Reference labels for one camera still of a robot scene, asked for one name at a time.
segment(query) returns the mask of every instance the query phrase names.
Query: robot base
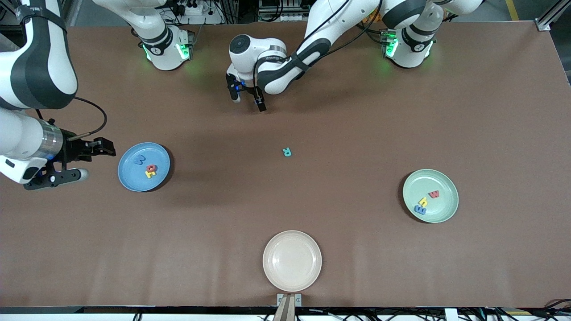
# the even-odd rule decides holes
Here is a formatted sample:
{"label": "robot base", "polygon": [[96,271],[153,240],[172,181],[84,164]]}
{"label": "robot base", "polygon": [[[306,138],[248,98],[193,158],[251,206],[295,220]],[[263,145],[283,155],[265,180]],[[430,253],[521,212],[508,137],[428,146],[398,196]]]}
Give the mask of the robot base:
{"label": "robot base", "polygon": [[173,40],[162,55],[154,55],[144,48],[147,59],[160,70],[173,70],[192,57],[194,32],[182,30],[175,26],[168,27],[173,34]]}
{"label": "robot base", "polygon": [[430,49],[435,39],[430,45],[425,46],[421,51],[412,51],[402,38],[402,30],[385,29],[381,30],[381,49],[383,56],[401,68],[414,68],[420,66],[430,54]]}

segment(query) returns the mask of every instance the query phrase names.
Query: white plate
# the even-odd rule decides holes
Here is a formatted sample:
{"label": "white plate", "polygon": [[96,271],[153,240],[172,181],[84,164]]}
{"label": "white plate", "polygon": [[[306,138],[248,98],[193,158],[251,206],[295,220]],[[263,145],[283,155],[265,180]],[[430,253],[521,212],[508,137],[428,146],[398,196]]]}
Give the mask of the white plate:
{"label": "white plate", "polygon": [[274,236],[264,250],[264,272],[268,280],[286,292],[308,288],[321,271],[321,251],[311,236],[285,231]]}

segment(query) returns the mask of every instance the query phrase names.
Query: green led light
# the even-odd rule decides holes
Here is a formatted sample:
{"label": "green led light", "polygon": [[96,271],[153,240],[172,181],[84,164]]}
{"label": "green led light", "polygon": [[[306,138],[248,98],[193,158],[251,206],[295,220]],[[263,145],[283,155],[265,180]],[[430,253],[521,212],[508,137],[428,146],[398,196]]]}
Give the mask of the green led light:
{"label": "green led light", "polygon": [[399,40],[395,39],[390,45],[387,46],[387,56],[392,57],[395,55],[396,48],[399,46]]}
{"label": "green led light", "polygon": [[181,57],[183,60],[188,59],[188,57],[189,57],[190,55],[188,54],[188,48],[186,47],[186,45],[179,45],[179,44],[177,43],[177,44],[176,44],[176,48],[178,49],[179,54],[180,54],[180,57]]}
{"label": "green led light", "polygon": [[149,56],[147,48],[144,45],[143,45],[143,50],[144,50],[144,53],[147,54],[147,60],[151,61],[151,56]]}

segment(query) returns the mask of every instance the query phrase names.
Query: black cable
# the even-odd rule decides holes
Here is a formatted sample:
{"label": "black cable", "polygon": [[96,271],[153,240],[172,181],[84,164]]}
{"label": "black cable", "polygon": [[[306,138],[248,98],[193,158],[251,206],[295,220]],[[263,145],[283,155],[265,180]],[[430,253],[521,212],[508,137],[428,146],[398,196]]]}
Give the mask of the black cable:
{"label": "black cable", "polygon": [[357,319],[359,319],[359,321],[364,321],[360,316],[356,315],[356,314],[349,314],[348,316],[345,317],[345,319],[343,319],[343,321],[347,321],[347,319],[349,319],[350,317],[356,317]]}
{"label": "black cable", "polygon": [[497,321],[504,321],[497,309],[494,309],[494,314],[496,315]]}
{"label": "black cable", "polygon": [[478,310],[476,310],[475,308],[466,308],[466,310],[468,312],[473,313],[478,318],[478,320],[486,321],[486,319],[484,319],[484,317],[480,314],[480,312]]}
{"label": "black cable", "polygon": [[505,312],[505,310],[504,310],[504,309],[502,309],[502,308],[496,308],[496,310],[500,311],[500,312],[501,312],[501,313],[503,313],[504,315],[507,315],[507,316],[508,316],[508,318],[512,319],[513,321],[519,321],[518,319],[516,319],[516,318],[512,317],[512,316],[511,316],[511,315],[509,315],[507,312]]}
{"label": "black cable", "polygon": [[349,40],[348,42],[342,44],[341,46],[339,46],[339,47],[337,47],[337,48],[335,48],[335,49],[333,49],[333,50],[327,52],[326,54],[322,55],[321,57],[319,57],[318,59],[316,59],[313,63],[316,63],[316,62],[318,62],[319,60],[323,59],[324,57],[327,57],[327,56],[329,56],[330,54],[332,54],[332,53],[334,53],[334,52],[336,52],[336,51],[338,51],[338,50],[340,50],[340,49],[346,47],[347,45],[349,45],[349,44],[352,43],[353,41],[357,40],[358,37],[362,36],[362,34],[364,34],[364,33],[369,29],[369,27],[373,24],[373,22],[375,21],[375,19],[376,19],[377,16],[379,15],[379,11],[381,10],[381,5],[382,5],[382,4],[383,4],[383,0],[380,0],[380,1],[379,1],[379,5],[378,5],[378,7],[377,7],[377,12],[376,12],[375,15],[373,16],[373,18],[371,19],[371,21],[369,22],[369,24],[365,27],[365,29],[361,30],[361,32],[359,32],[358,35],[356,35],[355,37],[353,37],[353,39]]}
{"label": "black cable", "polygon": [[228,21],[232,22],[232,19],[228,19],[228,16],[227,16],[227,14],[226,14],[226,11],[222,10],[216,1],[214,1],[214,5],[216,6],[216,8],[218,9],[218,11],[220,12],[220,15],[223,15],[223,16],[224,16],[224,23],[227,24],[227,25],[229,25]]}
{"label": "black cable", "polygon": [[43,120],[42,113],[40,112],[39,109],[36,109],[36,114],[38,114],[39,119]]}
{"label": "black cable", "polygon": [[432,313],[432,310],[430,308],[428,309],[419,309],[419,311],[424,311],[424,313],[430,315],[432,317],[432,321],[440,321],[442,320],[441,317],[439,317],[438,315],[435,315]]}
{"label": "black cable", "polygon": [[558,306],[559,304],[565,303],[565,302],[571,302],[571,299],[563,299],[563,300],[553,302],[552,304],[546,306],[545,309],[553,308],[553,307]]}
{"label": "black cable", "polygon": [[452,21],[452,19],[454,18],[458,18],[459,16],[457,14],[451,14],[450,16],[446,17],[446,19],[442,20],[442,22],[450,22]]}
{"label": "black cable", "polygon": [[460,314],[464,315],[469,321],[472,321],[472,318],[470,318],[470,316],[466,313],[466,311],[462,310],[462,308],[458,308],[458,311],[460,312]]}
{"label": "black cable", "polygon": [[252,72],[252,83],[254,84],[254,90],[256,90],[256,67],[258,66],[258,61],[254,63],[254,71]]}
{"label": "black cable", "polygon": [[137,312],[133,316],[133,321],[141,321],[142,319],[143,319],[143,314],[141,312]]}
{"label": "black cable", "polygon": [[4,9],[4,8],[0,8],[0,9],[2,9],[2,10],[4,11],[4,14],[2,15],[2,18],[0,18],[0,21],[2,21],[2,20],[6,17],[6,14],[8,13],[8,10],[6,10],[6,9]]}
{"label": "black cable", "polygon": [[179,23],[179,24],[181,24],[181,23],[180,23],[180,20],[178,19],[178,15],[175,13],[174,7],[171,7],[171,6],[169,5],[168,8],[171,10],[172,15],[175,16],[176,22]]}
{"label": "black cable", "polygon": [[[365,24],[363,22],[359,22],[357,24],[357,28],[363,30],[365,29]],[[381,31],[377,31],[377,30],[367,30],[368,33],[372,33],[372,34],[381,34]]]}
{"label": "black cable", "polygon": [[260,16],[258,16],[258,19],[264,22],[274,22],[281,17],[283,12],[284,12],[284,0],[280,0],[280,2],[278,2],[278,4],[276,5],[276,13],[270,20],[265,20]]}
{"label": "black cable", "polygon": [[83,137],[87,137],[89,135],[93,135],[93,134],[101,131],[101,129],[103,129],[105,127],[105,125],[107,125],[107,113],[105,113],[105,111],[101,107],[99,107],[97,104],[90,102],[84,98],[80,98],[80,97],[75,96],[73,99],[77,99],[77,100],[82,101],[84,103],[88,103],[88,104],[92,105],[93,107],[97,108],[103,114],[103,123],[96,130],[88,131],[87,133],[68,138],[67,139],[68,141],[74,141],[74,140],[79,139],[79,138],[83,138]]}
{"label": "black cable", "polygon": [[371,40],[373,40],[373,42],[378,43],[380,45],[382,45],[383,43],[381,42],[381,40],[378,40],[377,38],[375,38],[373,35],[371,35],[368,32],[365,32],[365,34],[367,35],[367,37],[369,37]]}

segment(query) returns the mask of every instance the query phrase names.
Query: cable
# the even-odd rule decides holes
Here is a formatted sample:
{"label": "cable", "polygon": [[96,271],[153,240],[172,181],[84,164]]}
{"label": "cable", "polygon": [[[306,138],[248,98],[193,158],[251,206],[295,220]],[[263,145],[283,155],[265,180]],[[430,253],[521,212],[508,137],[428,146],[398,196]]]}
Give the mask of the cable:
{"label": "cable", "polygon": [[501,313],[507,315],[508,318],[512,319],[513,321],[519,321],[518,319],[512,317],[510,314],[508,314],[507,312],[505,312],[504,309],[502,309],[502,308],[496,308],[496,310],[498,310],[498,311],[500,311]]}
{"label": "cable", "polygon": [[188,25],[189,25],[188,23],[178,23],[177,21],[180,21],[180,20],[178,20],[178,17],[176,16],[176,14],[174,15],[174,16],[175,16],[175,19],[171,19],[171,18],[166,14],[166,13],[169,12],[169,11],[172,13],[172,9],[170,9],[170,8],[169,8],[169,10],[164,9],[163,11],[159,12],[160,17],[163,18],[163,20],[165,21],[165,23],[164,23],[165,25],[168,25],[168,26],[176,26],[176,27],[188,26]]}
{"label": "cable", "polygon": [[8,6],[6,6],[2,1],[0,1],[0,5],[2,5],[4,8],[6,8],[6,10],[8,10],[9,12],[11,12],[13,15],[16,15],[16,13],[14,12],[14,10],[12,10],[11,8],[9,8]]}
{"label": "cable", "polygon": [[207,6],[209,9],[211,9],[211,10],[214,9],[214,6],[212,5],[212,0],[210,0],[210,5],[207,5],[206,1],[203,1],[203,2],[204,2],[204,5]]}
{"label": "cable", "polygon": [[494,309],[494,314],[496,315],[497,321],[504,321],[504,318],[501,317],[498,309]]}
{"label": "cable", "polygon": [[42,113],[40,112],[39,109],[36,109],[36,114],[38,114],[39,119],[43,120]]}
{"label": "cable", "polygon": [[345,0],[345,2],[343,2],[341,4],[341,6],[339,7],[339,9],[337,9],[332,15],[329,16],[329,18],[327,18],[324,22],[321,23],[321,25],[318,25],[317,28],[315,28],[314,31],[310,32],[307,37],[303,38],[303,40],[301,41],[301,43],[299,44],[299,46],[297,47],[297,49],[295,51],[298,51],[301,46],[303,45],[303,43],[309,39],[309,37],[313,36],[315,33],[317,33],[317,31],[319,31],[319,29],[321,27],[323,27],[327,22],[329,22],[329,20],[333,19],[333,17],[335,17],[335,15],[337,13],[339,13],[343,8],[345,8],[345,6],[349,3],[350,0]]}
{"label": "cable", "polygon": [[[363,30],[365,29],[365,24],[361,21],[357,24],[357,28]],[[372,34],[381,34],[381,31],[377,31],[377,30],[367,30],[368,33],[372,33]]]}
{"label": "cable", "polygon": [[258,19],[264,22],[274,22],[281,17],[282,13],[284,12],[284,0],[280,0],[280,2],[276,5],[276,13],[270,20],[265,20],[262,17],[258,16]]}
{"label": "cable", "polygon": [[335,315],[335,314],[333,314],[333,313],[325,312],[325,311],[323,311],[323,310],[309,309],[309,311],[312,311],[312,312],[320,312],[320,313],[323,313],[323,314],[327,314],[327,315],[332,316],[332,317],[334,317],[334,318],[336,318],[336,319],[338,319],[338,320],[343,321],[343,318],[342,318],[342,317],[340,317],[340,316],[338,316],[338,315]]}
{"label": "cable", "polygon": [[143,314],[141,312],[137,312],[135,313],[135,316],[133,316],[133,321],[141,321],[143,319]]}
{"label": "cable", "polygon": [[484,318],[484,314],[481,313],[480,311],[476,310],[475,308],[474,308],[474,309],[472,309],[472,308],[465,308],[465,309],[466,309],[466,311],[471,312],[473,315],[475,315],[475,316],[478,318],[478,320],[480,320],[480,321],[486,321],[486,319]]}
{"label": "cable", "polygon": [[353,41],[357,40],[358,37],[362,36],[362,34],[364,34],[364,33],[369,29],[369,27],[373,24],[373,22],[375,21],[375,19],[376,19],[377,16],[379,15],[379,11],[381,11],[381,5],[382,5],[382,4],[383,4],[383,0],[380,0],[380,1],[379,1],[379,5],[378,5],[378,7],[377,7],[377,12],[376,12],[375,15],[373,16],[373,18],[371,19],[371,21],[369,22],[369,24],[365,27],[365,29],[361,30],[361,32],[359,32],[358,35],[356,35],[355,37],[353,37],[353,39],[349,40],[348,42],[342,44],[341,46],[339,46],[339,47],[337,47],[337,48],[335,48],[335,49],[333,49],[333,50],[327,52],[326,54],[322,55],[321,57],[319,57],[318,59],[316,59],[313,63],[316,63],[316,62],[318,62],[319,60],[321,60],[321,59],[323,59],[323,58],[329,56],[330,54],[332,54],[332,53],[334,53],[334,52],[336,52],[336,51],[338,51],[338,50],[340,50],[340,49],[346,47],[348,44],[350,44],[350,43],[352,43]]}
{"label": "cable", "polygon": [[553,302],[552,304],[546,306],[545,309],[553,308],[553,307],[558,306],[559,304],[565,303],[565,302],[571,302],[571,299],[563,299],[563,300]]}
{"label": "cable", "polygon": [[84,103],[88,103],[88,104],[92,105],[93,107],[97,108],[103,114],[103,123],[96,130],[88,131],[87,133],[79,134],[79,135],[68,138],[67,140],[70,142],[75,141],[76,139],[87,137],[89,135],[93,135],[93,134],[101,131],[101,129],[103,129],[105,127],[105,125],[107,125],[107,114],[105,113],[105,111],[101,107],[97,106],[97,104],[90,102],[84,98],[80,98],[80,97],[75,96],[73,99],[77,99],[77,100],[82,101]]}
{"label": "cable", "polygon": [[180,20],[178,19],[178,15],[175,13],[175,9],[173,7],[171,7],[170,5],[168,6],[169,9],[171,9],[172,15],[175,16],[176,22],[180,25],[182,25],[180,23]]}
{"label": "cable", "polygon": [[220,13],[220,16],[224,15],[224,23],[227,24],[227,25],[229,25],[230,23],[228,23],[228,21],[232,22],[232,19],[228,19],[228,16],[227,16],[227,14],[226,14],[226,11],[222,10],[216,1],[214,1],[214,5],[215,5],[216,8],[218,9],[218,12]]}
{"label": "cable", "polygon": [[359,319],[359,321],[365,321],[363,320],[360,316],[356,315],[356,314],[349,314],[348,316],[345,317],[345,319],[343,319],[343,321],[347,321],[347,319],[349,319],[350,317],[356,317],[357,319]]}
{"label": "cable", "polygon": [[450,22],[452,21],[452,19],[454,18],[458,18],[459,16],[457,14],[451,14],[450,16],[446,17],[445,19],[442,20],[442,22]]}
{"label": "cable", "polygon": [[380,45],[382,45],[383,43],[381,42],[381,40],[376,39],[375,37],[373,37],[370,33],[365,32],[365,34],[367,35],[367,37],[369,37],[371,40],[373,40],[373,42],[378,43]]}
{"label": "cable", "polygon": [[460,312],[460,314],[462,314],[466,317],[466,318],[462,318],[459,316],[458,318],[468,320],[468,321],[472,321],[472,318],[470,318],[470,316],[464,310],[462,310],[462,308],[458,308],[458,311]]}
{"label": "cable", "polygon": [[193,46],[198,42],[198,35],[200,34],[200,31],[202,30],[202,26],[204,26],[204,25],[200,25],[200,27],[198,27],[198,32],[194,35],[194,41],[192,42]]}
{"label": "cable", "polygon": [[4,11],[4,14],[2,15],[2,18],[0,18],[0,21],[2,21],[2,20],[6,17],[6,14],[8,13],[8,10],[6,10],[6,9],[4,9],[4,8],[0,8],[0,9],[2,9],[2,11]]}

